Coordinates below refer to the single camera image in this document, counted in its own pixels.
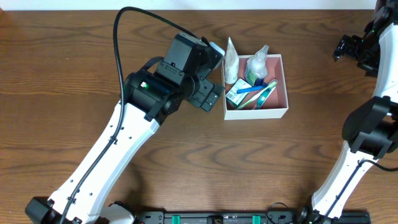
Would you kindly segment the clear pump bottle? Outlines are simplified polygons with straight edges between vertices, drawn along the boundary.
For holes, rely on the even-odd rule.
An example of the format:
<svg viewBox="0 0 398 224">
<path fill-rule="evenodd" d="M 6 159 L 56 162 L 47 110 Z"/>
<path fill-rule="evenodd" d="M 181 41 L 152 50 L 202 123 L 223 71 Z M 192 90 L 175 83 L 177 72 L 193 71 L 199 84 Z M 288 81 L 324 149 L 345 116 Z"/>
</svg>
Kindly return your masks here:
<svg viewBox="0 0 398 224">
<path fill-rule="evenodd" d="M 251 86 L 261 86 L 264 83 L 268 74 L 266 67 L 268 50 L 269 46 L 265 45 L 247 60 L 244 77 Z"/>
</svg>

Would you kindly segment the white lotion tube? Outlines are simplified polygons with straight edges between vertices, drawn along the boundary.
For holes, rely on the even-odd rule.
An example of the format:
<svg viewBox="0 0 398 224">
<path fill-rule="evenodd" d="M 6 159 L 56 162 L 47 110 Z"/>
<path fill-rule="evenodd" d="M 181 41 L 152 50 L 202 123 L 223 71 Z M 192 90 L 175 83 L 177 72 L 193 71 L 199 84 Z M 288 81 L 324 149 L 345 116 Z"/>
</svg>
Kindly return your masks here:
<svg viewBox="0 0 398 224">
<path fill-rule="evenodd" d="M 228 37 L 227 51 L 224 59 L 224 82 L 232 85 L 237 82 L 239 73 L 239 56 L 233 45 L 231 37 Z"/>
</svg>

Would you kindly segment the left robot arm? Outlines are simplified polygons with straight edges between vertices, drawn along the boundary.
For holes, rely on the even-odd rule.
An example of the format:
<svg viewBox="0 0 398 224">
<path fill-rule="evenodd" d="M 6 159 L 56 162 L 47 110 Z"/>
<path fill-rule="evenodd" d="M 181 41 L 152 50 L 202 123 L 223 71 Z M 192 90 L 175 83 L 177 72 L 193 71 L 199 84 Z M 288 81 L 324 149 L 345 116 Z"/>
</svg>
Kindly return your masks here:
<svg viewBox="0 0 398 224">
<path fill-rule="evenodd" d="M 225 55 L 214 42 L 177 34 L 164 57 L 130 74 L 101 136 L 70 178 L 49 197 L 34 197 L 25 214 L 34 223 L 133 223 L 120 203 L 105 201 L 138 149 L 183 101 L 212 109 L 223 91 L 208 80 Z"/>
</svg>

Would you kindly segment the blue disposable razor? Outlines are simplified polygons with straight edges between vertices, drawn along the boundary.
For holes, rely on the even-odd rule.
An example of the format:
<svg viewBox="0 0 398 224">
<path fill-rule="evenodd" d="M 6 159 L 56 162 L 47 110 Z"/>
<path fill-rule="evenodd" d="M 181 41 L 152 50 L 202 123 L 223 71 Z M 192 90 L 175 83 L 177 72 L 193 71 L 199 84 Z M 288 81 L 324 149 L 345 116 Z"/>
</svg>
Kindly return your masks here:
<svg viewBox="0 0 398 224">
<path fill-rule="evenodd" d="M 261 85 L 261 86 L 253 86 L 253 87 L 250 87 L 250 88 L 244 88 L 244 89 L 237 90 L 236 93 L 237 94 L 242 94 L 242 93 L 249 93 L 249 92 L 252 92 L 252 91 L 258 91 L 258 90 L 266 88 L 267 86 L 268 86 L 268 84 L 265 83 L 264 85 Z"/>
</svg>

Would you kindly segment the green white toothbrush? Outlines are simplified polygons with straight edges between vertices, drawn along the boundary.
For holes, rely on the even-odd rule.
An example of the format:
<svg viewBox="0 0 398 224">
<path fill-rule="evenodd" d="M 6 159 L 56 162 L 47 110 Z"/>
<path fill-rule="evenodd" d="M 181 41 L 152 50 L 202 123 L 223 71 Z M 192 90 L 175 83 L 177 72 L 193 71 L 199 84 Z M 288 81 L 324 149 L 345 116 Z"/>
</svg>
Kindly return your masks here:
<svg viewBox="0 0 398 224">
<path fill-rule="evenodd" d="M 259 98 L 266 90 L 271 90 L 271 89 L 275 88 L 277 83 L 278 83 L 277 80 L 271 81 L 265 88 L 263 88 L 261 91 L 256 93 L 254 96 L 252 96 L 247 102 L 245 102 L 242 105 L 238 106 L 237 110 L 243 109 L 246 105 L 250 104 L 252 101 L 254 101 L 255 99 Z"/>
</svg>

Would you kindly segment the white box pink interior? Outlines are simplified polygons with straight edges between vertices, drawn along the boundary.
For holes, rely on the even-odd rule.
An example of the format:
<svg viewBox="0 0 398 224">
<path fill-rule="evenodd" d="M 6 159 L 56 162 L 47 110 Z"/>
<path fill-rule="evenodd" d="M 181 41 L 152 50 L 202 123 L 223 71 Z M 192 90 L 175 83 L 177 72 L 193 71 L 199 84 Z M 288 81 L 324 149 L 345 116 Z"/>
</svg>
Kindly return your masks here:
<svg viewBox="0 0 398 224">
<path fill-rule="evenodd" d="M 266 83 L 276 79 L 278 84 L 275 90 L 269 95 L 261 109 L 254 110 L 253 107 L 257 99 L 246 105 L 241 110 L 235 107 L 226 99 L 226 94 L 233 85 L 224 82 L 224 63 L 221 64 L 221 79 L 225 87 L 223 93 L 224 120 L 242 119 L 279 119 L 283 117 L 289 108 L 287 89 L 285 84 L 285 74 L 281 54 L 270 54 L 267 56 L 266 67 L 268 76 L 264 80 Z"/>
</svg>

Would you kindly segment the red green toothpaste tube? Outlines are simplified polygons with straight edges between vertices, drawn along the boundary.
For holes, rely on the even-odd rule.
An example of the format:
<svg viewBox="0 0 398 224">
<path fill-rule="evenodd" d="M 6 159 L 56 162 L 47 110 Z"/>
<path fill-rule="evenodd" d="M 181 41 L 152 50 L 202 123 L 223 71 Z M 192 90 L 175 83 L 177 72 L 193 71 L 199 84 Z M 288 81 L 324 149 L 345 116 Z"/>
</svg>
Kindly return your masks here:
<svg viewBox="0 0 398 224">
<path fill-rule="evenodd" d="M 260 97 L 257 99 L 256 104 L 253 106 L 254 110 L 259 110 L 262 108 L 263 104 L 266 102 L 271 93 L 275 90 L 275 87 L 266 89 Z"/>
</svg>

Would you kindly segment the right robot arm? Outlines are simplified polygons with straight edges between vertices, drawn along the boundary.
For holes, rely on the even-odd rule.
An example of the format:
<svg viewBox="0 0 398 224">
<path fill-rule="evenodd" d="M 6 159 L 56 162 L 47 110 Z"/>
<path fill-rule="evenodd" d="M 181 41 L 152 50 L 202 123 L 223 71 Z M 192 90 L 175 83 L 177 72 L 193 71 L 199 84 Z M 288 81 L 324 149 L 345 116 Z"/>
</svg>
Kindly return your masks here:
<svg viewBox="0 0 398 224">
<path fill-rule="evenodd" d="M 377 79 L 373 96 L 347 117 L 343 148 L 323 185 L 303 207 L 296 223 L 370 223 L 368 212 L 343 207 L 364 174 L 397 149 L 397 0 L 378 1 L 364 36 L 344 35 L 333 58 L 348 56 Z"/>
</svg>

